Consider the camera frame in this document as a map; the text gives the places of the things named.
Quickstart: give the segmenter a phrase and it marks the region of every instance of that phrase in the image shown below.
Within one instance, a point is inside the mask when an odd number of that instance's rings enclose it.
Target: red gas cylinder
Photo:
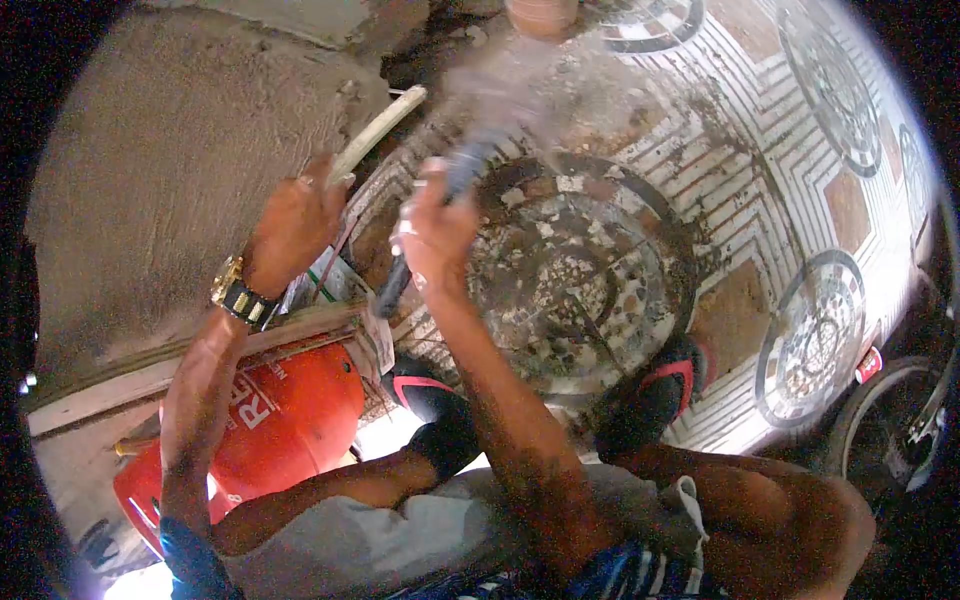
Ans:
[[[238,372],[227,432],[207,477],[210,522],[243,501],[335,468],[353,443],[363,404],[360,375],[339,344]],[[114,478],[113,489],[160,555],[159,441]]]

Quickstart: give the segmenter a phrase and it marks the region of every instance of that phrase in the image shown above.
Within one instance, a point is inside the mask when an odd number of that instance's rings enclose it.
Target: clay pot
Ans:
[[[577,18],[577,0],[506,0],[517,31],[530,37],[560,40]]]

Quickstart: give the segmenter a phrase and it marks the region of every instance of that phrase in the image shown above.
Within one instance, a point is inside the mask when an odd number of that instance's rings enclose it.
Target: leg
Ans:
[[[371,508],[394,508],[411,495],[429,492],[477,457],[467,401],[434,379],[423,364],[400,357],[383,383],[398,405],[428,421],[410,443],[383,458],[321,473],[289,490],[244,502],[213,526],[218,551],[227,556],[250,552],[333,496]]]
[[[657,362],[695,365],[696,348],[681,347]],[[742,597],[842,598],[875,528],[856,490],[780,461],[656,444],[691,386],[676,374],[634,383],[617,390],[622,400],[598,430],[597,447],[605,462],[661,486],[693,477],[710,533],[708,572]]]
[[[372,461],[337,468],[239,505],[212,527],[214,547],[227,556],[250,552],[321,500],[346,496],[373,508],[393,508],[440,481],[429,461],[408,448]]]

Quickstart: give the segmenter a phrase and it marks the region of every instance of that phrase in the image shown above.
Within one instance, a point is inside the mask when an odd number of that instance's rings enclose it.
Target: tool handle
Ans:
[[[489,135],[488,138],[469,142],[447,157],[449,166],[446,171],[444,204],[449,204],[454,198],[466,192],[473,179],[483,173],[487,156],[496,147],[495,136]],[[407,289],[411,277],[406,257],[403,254],[395,257],[394,264],[390,266],[390,272],[387,274],[387,282],[376,294],[373,314],[380,319],[393,317],[400,305],[400,296],[403,290]]]
[[[373,314],[380,319],[393,317],[400,306],[400,296],[403,295],[403,290],[407,289],[412,277],[410,267],[407,266],[407,257],[403,254],[395,256],[394,264],[390,265],[390,272],[387,274],[387,282],[376,293]]]

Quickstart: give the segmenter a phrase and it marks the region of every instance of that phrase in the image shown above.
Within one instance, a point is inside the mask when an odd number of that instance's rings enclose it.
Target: watch face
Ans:
[[[210,287],[210,299],[215,304],[223,303],[230,284],[240,275],[242,264],[242,258],[230,256],[217,271],[217,276],[214,277],[213,285]]]

